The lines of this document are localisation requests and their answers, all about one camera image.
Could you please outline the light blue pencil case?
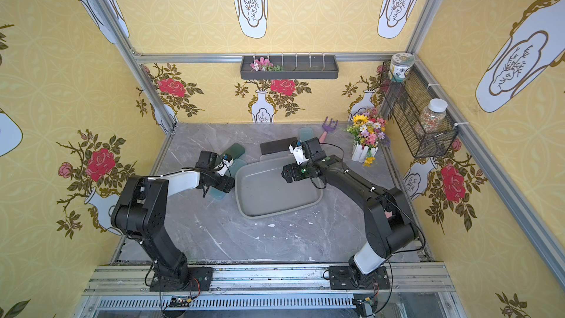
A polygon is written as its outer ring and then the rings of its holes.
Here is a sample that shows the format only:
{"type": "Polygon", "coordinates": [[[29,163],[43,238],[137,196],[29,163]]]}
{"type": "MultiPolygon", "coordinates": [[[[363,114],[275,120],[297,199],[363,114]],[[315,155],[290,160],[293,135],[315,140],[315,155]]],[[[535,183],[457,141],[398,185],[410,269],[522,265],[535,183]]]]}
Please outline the light blue pencil case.
{"type": "Polygon", "coordinates": [[[299,130],[299,140],[300,141],[308,141],[314,138],[314,131],[311,127],[302,127],[299,130]]]}

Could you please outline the dark green pencil case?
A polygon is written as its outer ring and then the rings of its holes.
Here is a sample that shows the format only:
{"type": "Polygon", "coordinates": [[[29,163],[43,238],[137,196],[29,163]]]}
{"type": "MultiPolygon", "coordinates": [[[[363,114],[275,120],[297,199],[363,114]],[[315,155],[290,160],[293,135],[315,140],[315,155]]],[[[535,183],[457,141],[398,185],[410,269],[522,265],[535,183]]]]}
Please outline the dark green pencil case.
{"type": "Polygon", "coordinates": [[[245,148],[239,143],[234,143],[222,153],[221,159],[231,162],[231,160],[240,158],[244,153],[245,148]]]}

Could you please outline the grey plastic storage tray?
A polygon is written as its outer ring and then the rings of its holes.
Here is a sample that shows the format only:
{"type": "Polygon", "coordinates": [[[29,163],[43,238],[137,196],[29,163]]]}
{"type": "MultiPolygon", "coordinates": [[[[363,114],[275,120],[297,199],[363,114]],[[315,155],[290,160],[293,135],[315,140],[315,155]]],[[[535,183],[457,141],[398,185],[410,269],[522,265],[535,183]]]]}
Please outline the grey plastic storage tray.
{"type": "Polygon", "coordinates": [[[287,155],[250,163],[236,172],[235,198],[244,217],[277,216],[320,202],[323,191],[309,180],[287,183],[282,177],[284,166],[294,162],[294,157],[287,155]]]}

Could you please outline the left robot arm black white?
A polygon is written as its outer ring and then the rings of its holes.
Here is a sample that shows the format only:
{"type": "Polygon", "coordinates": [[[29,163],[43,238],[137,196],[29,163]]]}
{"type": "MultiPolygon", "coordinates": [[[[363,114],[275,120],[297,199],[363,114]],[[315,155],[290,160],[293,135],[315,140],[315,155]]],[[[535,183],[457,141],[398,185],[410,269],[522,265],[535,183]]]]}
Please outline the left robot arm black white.
{"type": "Polygon", "coordinates": [[[160,281],[179,288],[191,281],[187,258],[165,228],[168,198],[191,189],[200,189],[204,194],[211,188],[230,193],[235,186],[230,167],[237,157],[233,153],[202,151],[193,167],[164,175],[133,175],[127,180],[110,215],[110,224],[141,245],[160,281]]]}

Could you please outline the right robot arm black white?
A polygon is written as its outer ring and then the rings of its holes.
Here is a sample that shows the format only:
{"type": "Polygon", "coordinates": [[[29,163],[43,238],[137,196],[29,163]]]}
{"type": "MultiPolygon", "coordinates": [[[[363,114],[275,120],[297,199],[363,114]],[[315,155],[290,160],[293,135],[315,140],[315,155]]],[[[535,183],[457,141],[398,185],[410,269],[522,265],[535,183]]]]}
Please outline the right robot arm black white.
{"type": "Polygon", "coordinates": [[[289,151],[295,162],[284,166],[287,183],[318,178],[350,198],[363,212],[366,244],[350,259],[350,275],[359,281],[371,275],[404,247],[423,234],[403,191],[386,189],[354,172],[336,155],[327,155],[318,138],[293,141],[289,151]]]}

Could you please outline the black pencil case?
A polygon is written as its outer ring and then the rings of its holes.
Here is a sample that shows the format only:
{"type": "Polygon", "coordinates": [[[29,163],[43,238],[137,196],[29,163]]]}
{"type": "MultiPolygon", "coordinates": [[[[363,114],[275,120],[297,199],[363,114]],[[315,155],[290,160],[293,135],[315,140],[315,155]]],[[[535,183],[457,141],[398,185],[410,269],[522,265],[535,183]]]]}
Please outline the black pencil case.
{"type": "Polygon", "coordinates": [[[262,155],[270,155],[281,152],[288,152],[289,147],[298,141],[297,137],[278,139],[275,141],[267,141],[260,144],[262,155]]]}

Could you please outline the purple pink garden rake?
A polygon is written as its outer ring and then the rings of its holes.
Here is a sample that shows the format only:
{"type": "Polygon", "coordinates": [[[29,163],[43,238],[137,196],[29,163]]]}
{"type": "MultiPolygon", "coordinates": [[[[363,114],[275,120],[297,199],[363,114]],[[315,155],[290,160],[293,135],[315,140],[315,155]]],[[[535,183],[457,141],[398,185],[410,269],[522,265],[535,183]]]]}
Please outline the purple pink garden rake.
{"type": "Polygon", "coordinates": [[[324,123],[322,124],[323,132],[322,135],[319,137],[319,142],[324,143],[328,134],[333,132],[337,128],[337,126],[338,126],[338,120],[328,119],[328,117],[326,117],[324,123]]]}

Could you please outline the artificial flower bouquet white pot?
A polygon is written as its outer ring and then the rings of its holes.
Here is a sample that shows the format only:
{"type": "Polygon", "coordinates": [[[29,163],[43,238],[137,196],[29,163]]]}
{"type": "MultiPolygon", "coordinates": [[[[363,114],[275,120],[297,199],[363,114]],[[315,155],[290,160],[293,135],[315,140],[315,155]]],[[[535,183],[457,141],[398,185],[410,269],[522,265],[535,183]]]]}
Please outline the artificial flower bouquet white pot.
{"type": "Polygon", "coordinates": [[[365,167],[375,163],[379,146],[390,146],[390,138],[385,133],[387,121],[383,119],[376,107],[353,116],[347,132],[354,138],[352,161],[362,163],[365,167]]]}

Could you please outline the small pink flowers on shelf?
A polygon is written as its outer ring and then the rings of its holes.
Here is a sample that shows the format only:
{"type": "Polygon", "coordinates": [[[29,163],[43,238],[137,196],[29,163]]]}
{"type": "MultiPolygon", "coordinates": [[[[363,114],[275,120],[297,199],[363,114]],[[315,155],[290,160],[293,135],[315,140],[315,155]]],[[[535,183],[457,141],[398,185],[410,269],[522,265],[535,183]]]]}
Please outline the small pink flowers on shelf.
{"type": "Polygon", "coordinates": [[[250,63],[250,68],[253,72],[281,72],[282,66],[273,64],[269,58],[260,57],[258,60],[254,59],[250,63]]]}

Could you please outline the clear jar white lid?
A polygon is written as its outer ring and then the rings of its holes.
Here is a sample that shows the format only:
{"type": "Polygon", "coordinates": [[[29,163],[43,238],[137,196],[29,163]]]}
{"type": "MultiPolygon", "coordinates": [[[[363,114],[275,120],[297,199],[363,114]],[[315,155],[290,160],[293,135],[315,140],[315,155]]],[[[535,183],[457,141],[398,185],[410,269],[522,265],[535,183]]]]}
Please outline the clear jar white lid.
{"type": "Polygon", "coordinates": [[[448,104],[442,99],[432,99],[420,113],[419,122],[416,125],[416,134],[423,137],[428,133],[438,130],[441,122],[447,115],[448,104]]]}

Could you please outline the green patterned tin can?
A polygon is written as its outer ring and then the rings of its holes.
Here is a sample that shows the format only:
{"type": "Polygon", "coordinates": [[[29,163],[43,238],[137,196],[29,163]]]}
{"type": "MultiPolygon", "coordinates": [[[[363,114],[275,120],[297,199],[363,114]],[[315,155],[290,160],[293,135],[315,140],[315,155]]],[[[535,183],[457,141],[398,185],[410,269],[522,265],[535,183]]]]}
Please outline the green patterned tin can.
{"type": "Polygon", "coordinates": [[[389,64],[389,79],[392,82],[404,82],[411,73],[415,56],[407,52],[399,52],[391,57],[389,64]]]}

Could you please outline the dark grey wall shelf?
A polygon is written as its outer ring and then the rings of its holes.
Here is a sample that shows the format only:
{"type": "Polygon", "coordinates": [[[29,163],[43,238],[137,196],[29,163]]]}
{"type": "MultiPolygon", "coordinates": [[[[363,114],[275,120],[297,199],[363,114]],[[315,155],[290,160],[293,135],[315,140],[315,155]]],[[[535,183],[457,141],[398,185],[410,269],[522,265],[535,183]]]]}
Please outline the dark grey wall shelf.
{"type": "Polygon", "coordinates": [[[253,54],[241,59],[240,75],[244,80],[334,80],[340,69],[331,54],[253,54]],[[253,72],[250,63],[260,57],[282,66],[281,72],[253,72]]]}

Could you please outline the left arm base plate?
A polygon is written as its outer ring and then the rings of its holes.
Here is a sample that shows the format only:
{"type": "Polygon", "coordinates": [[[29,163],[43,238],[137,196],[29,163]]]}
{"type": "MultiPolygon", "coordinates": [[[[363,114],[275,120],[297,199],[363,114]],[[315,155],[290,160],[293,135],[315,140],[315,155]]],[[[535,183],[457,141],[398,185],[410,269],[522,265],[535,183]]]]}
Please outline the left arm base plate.
{"type": "Polygon", "coordinates": [[[149,287],[151,292],[207,292],[213,278],[208,266],[183,267],[175,273],[156,269],[149,287]]]}

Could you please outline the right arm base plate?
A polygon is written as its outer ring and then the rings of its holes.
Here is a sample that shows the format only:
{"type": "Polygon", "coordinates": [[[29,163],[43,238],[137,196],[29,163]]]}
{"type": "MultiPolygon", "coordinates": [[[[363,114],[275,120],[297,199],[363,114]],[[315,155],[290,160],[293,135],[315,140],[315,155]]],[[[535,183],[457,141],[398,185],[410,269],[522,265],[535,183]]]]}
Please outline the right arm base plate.
{"type": "Polygon", "coordinates": [[[391,288],[390,276],[384,266],[378,267],[368,275],[352,266],[330,266],[328,268],[332,290],[387,290],[391,288]]]}

